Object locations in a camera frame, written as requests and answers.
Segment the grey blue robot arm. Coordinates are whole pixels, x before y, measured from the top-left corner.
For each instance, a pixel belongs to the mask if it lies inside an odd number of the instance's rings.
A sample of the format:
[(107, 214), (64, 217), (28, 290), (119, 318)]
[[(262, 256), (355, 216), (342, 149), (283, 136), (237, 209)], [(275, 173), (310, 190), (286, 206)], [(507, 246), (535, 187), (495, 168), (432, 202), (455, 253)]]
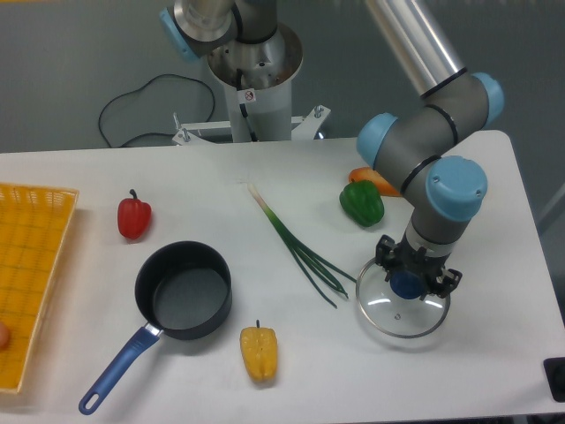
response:
[[(396, 295), (444, 298), (461, 279), (446, 260), (487, 191), (481, 167), (449, 150), (497, 118), (504, 95), (489, 75), (467, 72), (424, 3), (367, 8), (424, 104), (409, 118), (372, 118), (357, 138), (363, 160), (413, 207), (400, 241), (380, 239), (375, 263)], [(224, 85), (234, 141), (290, 138), (290, 83), (303, 53), (275, 2), (177, 1), (160, 20), (180, 56), (205, 57)]]

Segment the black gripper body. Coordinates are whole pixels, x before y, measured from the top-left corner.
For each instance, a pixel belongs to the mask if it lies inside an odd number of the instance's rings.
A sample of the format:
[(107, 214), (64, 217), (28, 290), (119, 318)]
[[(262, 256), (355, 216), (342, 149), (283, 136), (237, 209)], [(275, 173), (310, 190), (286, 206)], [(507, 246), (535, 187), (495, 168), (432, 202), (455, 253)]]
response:
[(388, 281), (393, 292), (402, 299), (412, 300), (433, 294), (441, 299), (448, 290), (441, 282), (447, 255), (432, 257), (424, 247), (414, 250), (403, 240), (394, 250), (394, 260), (388, 269)]

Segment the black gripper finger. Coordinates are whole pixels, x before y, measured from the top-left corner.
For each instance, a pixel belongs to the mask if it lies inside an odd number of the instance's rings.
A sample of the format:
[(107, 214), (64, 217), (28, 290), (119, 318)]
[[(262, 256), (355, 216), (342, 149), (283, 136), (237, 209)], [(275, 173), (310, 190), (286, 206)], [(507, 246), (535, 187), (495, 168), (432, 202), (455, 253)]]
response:
[(396, 243), (388, 235), (382, 235), (375, 247), (375, 264), (385, 271), (385, 281), (389, 281), (397, 267)]
[(441, 269), (438, 276), (431, 282), (430, 292), (438, 297), (447, 297), (459, 285), (463, 274), (456, 269)]

